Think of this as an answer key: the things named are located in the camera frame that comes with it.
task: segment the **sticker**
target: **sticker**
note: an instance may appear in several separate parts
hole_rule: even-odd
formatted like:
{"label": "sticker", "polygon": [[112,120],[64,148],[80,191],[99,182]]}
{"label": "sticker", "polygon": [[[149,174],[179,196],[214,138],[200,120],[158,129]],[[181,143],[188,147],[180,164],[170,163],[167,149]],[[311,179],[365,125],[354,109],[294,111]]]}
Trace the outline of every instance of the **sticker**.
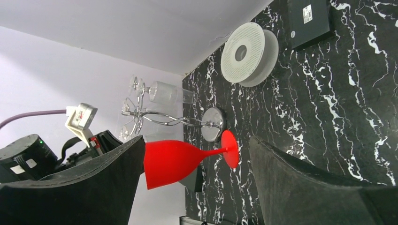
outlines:
{"label": "sticker", "polygon": [[91,147],[97,146],[97,144],[96,144],[95,141],[93,141],[93,140],[90,141],[90,144],[91,144]]}
{"label": "sticker", "polygon": [[15,174],[21,174],[24,173],[25,170],[22,169],[20,165],[14,166],[10,168]]}
{"label": "sticker", "polygon": [[81,120],[80,120],[80,122],[79,122],[79,125],[80,125],[80,126],[82,126],[82,127],[85,127],[85,126],[86,126],[86,124],[87,124],[87,122],[88,122],[88,120],[89,120],[89,118],[90,118],[91,113],[92,113],[91,110],[86,110],[86,111],[83,113],[83,115],[82,115],[82,117],[81,117]]}
{"label": "sticker", "polygon": [[311,5],[308,5],[303,9],[303,17],[304,17],[304,24],[310,22],[312,20],[312,9]]}
{"label": "sticker", "polygon": [[33,168],[33,167],[35,167],[35,166],[37,165],[37,163],[36,163],[35,160],[33,160],[33,159],[28,159],[28,160],[26,161],[26,164],[28,164],[28,166],[29,166],[30,168]]}

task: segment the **black marble wall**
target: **black marble wall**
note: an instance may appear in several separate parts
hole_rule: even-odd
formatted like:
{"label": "black marble wall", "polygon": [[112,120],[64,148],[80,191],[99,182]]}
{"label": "black marble wall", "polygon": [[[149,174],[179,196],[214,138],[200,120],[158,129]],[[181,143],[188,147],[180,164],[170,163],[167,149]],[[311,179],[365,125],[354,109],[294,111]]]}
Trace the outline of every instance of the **black marble wall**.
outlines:
{"label": "black marble wall", "polygon": [[[253,88],[221,75],[222,47],[183,86],[199,93],[184,116],[201,118],[217,106],[236,135],[241,163],[203,161],[204,191],[186,190],[187,216],[208,222],[262,224],[248,141],[258,135],[321,169],[364,182],[396,185],[398,178],[398,2],[331,0],[335,37],[295,52],[289,48],[286,0],[275,0],[253,22],[278,37],[271,76]],[[201,149],[200,129],[184,139]]]}

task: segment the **white label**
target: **white label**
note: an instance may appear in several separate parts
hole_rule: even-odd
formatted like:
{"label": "white label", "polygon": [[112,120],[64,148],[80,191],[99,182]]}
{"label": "white label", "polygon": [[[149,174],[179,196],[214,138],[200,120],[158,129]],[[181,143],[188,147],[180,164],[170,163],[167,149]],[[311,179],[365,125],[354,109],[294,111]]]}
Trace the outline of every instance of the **white label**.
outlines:
{"label": "white label", "polygon": [[312,20],[312,9],[311,5],[308,5],[303,9],[303,17],[304,17],[304,24],[310,22]]}
{"label": "white label", "polygon": [[21,174],[24,173],[25,170],[22,169],[20,165],[14,166],[10,168],[15,174]]}
{"label": "white label", "polygon": [[26,164],[28,164],[30,168],[33,168],[37,165],[37,163],[33,159],[28,159],[28,161],[26,161]]}
{"label": "white label", "polygon": [[76,110],[74,118],[71,122],[71,125],[75,128],[79,128],[79,123],[80,123],[80,120],[82,119],[82,117],[83,117],[83,111]]}
{"label": "white label", "polygon": [[89,120],[89,118],[90,118],[91,113],[92,113],[91,110],[86,110],[86,111],[83,113],[82,119],[81,119],[81,121],[80,121],[80,123],[79,123],[80,126],[82,126],[82,127],[85,127],[85,126],[86,126],[86,124],[87,124],[87,122],[88,122],[88,120]]}

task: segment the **white spool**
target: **white spool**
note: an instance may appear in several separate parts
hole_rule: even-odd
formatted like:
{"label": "white spool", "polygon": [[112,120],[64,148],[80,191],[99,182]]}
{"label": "white spool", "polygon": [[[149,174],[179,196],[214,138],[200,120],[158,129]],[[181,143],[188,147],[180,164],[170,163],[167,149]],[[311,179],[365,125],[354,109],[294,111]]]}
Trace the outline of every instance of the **white spool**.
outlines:
{"label": "white spool", "polygon": [[279,46],[276,36],[258,24],[248,22],[237,28],[225,43],[221,72],[231,83],[254,87],[275,67]]}

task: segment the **red wine glass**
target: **red wine glass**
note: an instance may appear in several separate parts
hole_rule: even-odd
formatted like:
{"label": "red wine glass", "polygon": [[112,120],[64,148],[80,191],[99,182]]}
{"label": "red wine glass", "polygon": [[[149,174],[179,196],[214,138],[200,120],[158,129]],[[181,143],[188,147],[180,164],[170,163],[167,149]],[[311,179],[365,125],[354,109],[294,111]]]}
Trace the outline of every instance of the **red wine glass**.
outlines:
{"label": "red wine glass", "polygon": [[145,145],[144,170],[148,190],[178,182],[191,174],[209,156],[223,154],[231,168],[239,163],[239,151],[234,135],[226,130],[221,136],[221,148],[202,151],[177,140],[148,142]]}

